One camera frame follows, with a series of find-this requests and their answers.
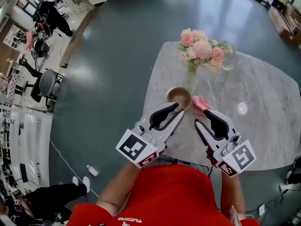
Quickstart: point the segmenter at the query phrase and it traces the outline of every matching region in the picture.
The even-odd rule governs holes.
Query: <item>small bowl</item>
[[[177,102],[179,106],[175,111],[184,109],[185,111],[191,106],[192,97],[187,89],[182,87],[172,88],[167,92],[167,102]]]

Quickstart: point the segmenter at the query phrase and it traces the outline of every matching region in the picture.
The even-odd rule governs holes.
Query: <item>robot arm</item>
[[[194,126],[208,146],[207,157],[230,177],[241,173],[256,160],[249,141],[239,144],[241,135],[226,115],[214,110],[204,110],[204,114],[211,122],[211,130],[199,120]]]
[[[161,124],[178,106],[178,103],[164,103],[149,109],[132,130],[125,132],[116,149],[139,168],[159,157],[181,123],[184,110],[174,113],[165,125]]]

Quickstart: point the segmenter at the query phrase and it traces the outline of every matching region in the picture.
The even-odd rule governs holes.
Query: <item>gray floor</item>
[[[72,56],[51,132],[70,166],[80,177],[89,175],[97,193],[125,162],[115,146],[142,115],[162,44],[179,40],[188,27],[205,30],[216,40],[228,40],[237,50],[276,66],[301,85],[301,51],[280,39],[266,9],[254,0],[109,0]],[[49,153],[51,184],[69,183],[72,172],[52,146]],[[90,176],[87,164],[100,175]],[[247,210],[278,196],[286,172],[287,168],[243,173]],[[218,170],[212,181],[219,201]],[[284,198],[277,208],[270,203],[265,226],[280,225],[301,204],[301,192],[288,192]],[[88,199],[96,201],[93,194]]]

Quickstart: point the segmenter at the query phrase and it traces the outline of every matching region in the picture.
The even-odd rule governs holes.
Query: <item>white bottle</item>
[[[87,165],[87,168],[88,168],[89,172],[91,172],[91,174],[94,177],[96,177],[98,175],[98,171],[96,171],[94,167],[91,167],[90,165]]]

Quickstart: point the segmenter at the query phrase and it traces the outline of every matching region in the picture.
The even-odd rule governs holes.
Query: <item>white table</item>
[[[166,102],[172,87],[186,87],[186,67],[178,56],[176,42],[163,45],[153,68],[144,111]],[[248,139],[257,161],[248,170],[268,170],[293,163],[301,155],[301,99],[298,84],[282,71],[252,56],[236,53],[232,71],[210,72],[201,68],[192,88],[210,105],[230,117],[243,139]],[[208,119],[185,112],[177,131],[169,138],[165,153],[171,157],[201,165],[210,165],[206,147],[194,129],[194,120]]]

